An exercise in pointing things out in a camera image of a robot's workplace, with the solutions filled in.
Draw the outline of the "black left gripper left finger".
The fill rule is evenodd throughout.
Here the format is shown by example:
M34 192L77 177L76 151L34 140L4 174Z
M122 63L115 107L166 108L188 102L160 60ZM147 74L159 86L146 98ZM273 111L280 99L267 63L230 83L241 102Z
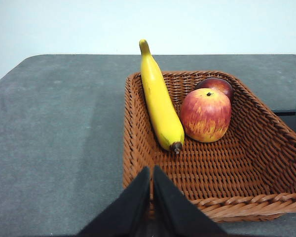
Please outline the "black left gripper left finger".
M86 225L79 237L131 237L150 201L150 173L144 167L121 195Z

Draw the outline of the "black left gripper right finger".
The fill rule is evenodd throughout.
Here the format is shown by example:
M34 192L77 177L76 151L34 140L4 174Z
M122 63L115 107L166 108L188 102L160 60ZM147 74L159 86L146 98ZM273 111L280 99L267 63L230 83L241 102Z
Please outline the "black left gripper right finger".
M176 237L226 237L227 233L196 208L159 166L153 170L156 210L170 233Z

